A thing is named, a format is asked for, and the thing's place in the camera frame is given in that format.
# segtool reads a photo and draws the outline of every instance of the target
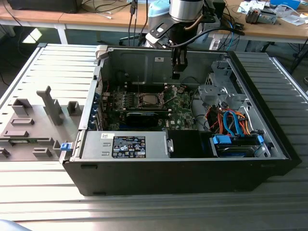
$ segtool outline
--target floor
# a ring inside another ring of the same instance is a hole
[[[23,41],[25,37],[34,28],[31,27],[15,27],[16,36],[10,38],[9,36],[3,37],[0,40],[0,73],[3,80],[8,85],[13,81],[15,76],[18,74],[21,67],[27,61],[32,51],[36,48],[37,44],[21,43],[19,49],[17,47],[18,41]],[[52,28],[38,28],[42,36],[39,38],[38,42],[46,43],[60,43],[60,39],[56,29]],[[96,40],[95,31],[85,31],[85,30],[67,30],[66,31],[67,40],[69,44],[81,44],[81,45],[99,45]],[[122,37],[126,37],[127,33],[124,32],[101,32],[102,40],[108,45],[118,45],[118,41]],[[197,49],[197,47],[208,48],[210,41],[206,41],[202,45],[193,45],[192,47]],[[247,47],[247,51],[258,51],[263,46],[264,42],[250,42]],[[270,56],[276,57],[280,63],[289,70],[293,62],[294,50],[287,43],[275,43],[275,45],[270,45],[267,49],[267,53]],[[305,85],[303,79],[308,76],[308,59],[304,59],[301,65],[294,71],[293,77],[299,83],[299,85],[305,90],[308,90],[308,86]],[[0,81],[0,96],[8,88],[7,85]]]

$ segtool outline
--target blue drive bracket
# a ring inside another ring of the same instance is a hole
[[[232,144],[230,136],[216,135],[213,137],[214,144]]]
[[[71,143],[62,143],[61,147],[60,147],[60,150],[61,151],[72,151],[73,148],[74,148],[73,142],[71,142]]]

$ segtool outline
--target desk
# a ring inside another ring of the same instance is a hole
[[[238,7],[234,7],[234,5],[239,5],[241,1],[242,0],[227,0],[232,17],[234,17],[237,22],[244,24],[244,32],[246,33],[246,36],[241,36],[241,40],[304,43],[308,37],[307,25],[295,26],[281,19],[278,19],[275,25],[247,24],[245,22],[244,14],[235,13]],[[113,1],[96,0],[95,2],[96,5],[99,5],[102,2],[112,3]],[[111,15],[113,19],[107,19],[98,14],[86,12],[83,9],[81,9],[77,14],[41,11],[15,11],[11,9],[8,3],[6,4],[10,12],[19,20],[23,26],[56,28],[58,30],[62,44],[67,44],[67,39],[65,36],[66,29],[118,32],[127,32],[128,30],[128,22],[130,16],[129,6],[113,10],[113,14]],[[124,3],[116,2],[112,6],[106,6],[104,10],[108,10],[120,5],[124,5]],[[141,28],[145,22],[145,9],[145,4],[139,4],[138,20],[136,25],[136,31],[138,33],[141,31]],[[299,7],[300,11],[305,9],[308,11],[308,7],[304,7],[302,5]],[[2,4],[0,4],[0,24],[18,26],[18,24],[6,12]],[[223,36],[226,36],[227,34],[227,32],[223,31],[219,33]]]
[[[96,5],[104,3],[112,3],[113,0],[96,0]],[[112,9],[116,6],[125,5],[126,2],[116,2],[111,6],[106,6],[104,10]],[[95,13],[86,12],[83,9],[76,14],[61,13],[61,12],[44,12],[44,11],[15,11],[6,2],[8,10],[23,26],[32,27],[48,27],[56,28],[62,44],[68,44],[65,30],[66,29],[79,29],[79,30],[96,30],[96,31],[116,31],[127,32],[129,23],[129,6],[119,8],[111,11],[113,14],[112,19],[107,19]],[[146,14],[145,4],[138,5],[138,18],[136,23],[136,32],[139,33],[145,23]],[[17,22],[7,13],[4,6],[0,4],[0,24],[19,26]]]
[[[243,0],[227,0],[228,9],[231,16],[236,22],[244,24],[245,36],[241,36],[243,40],[258,40],[270,42],[290,42],[290,43],[304,43],[308,37],[308,25],[303,24],[295,26],[291,23],[278,18],[274,25],[270,24],[249,24],[245,21],[245,14],[237,12],[237,5]],[[299,11],[308,12],[308,7],[300,5]]]

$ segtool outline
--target metal table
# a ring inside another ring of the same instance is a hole
[[[83,105],[94,51],[78,45],[37,48],[0,101],[1,125],[13,113],[14,96],[44,84],[58,87],[53,97],[60,104],[75,97]],[[39,96],[31,100],[43,105]],[[0,218],[34,231],[307,230],[306,149],[302,145],[297,168],[245,193],[85,197],[57,161],[0,162]]]

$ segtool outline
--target warning label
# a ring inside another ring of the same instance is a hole
[[[145,136],[114,136],[113,158],[145,158]]]

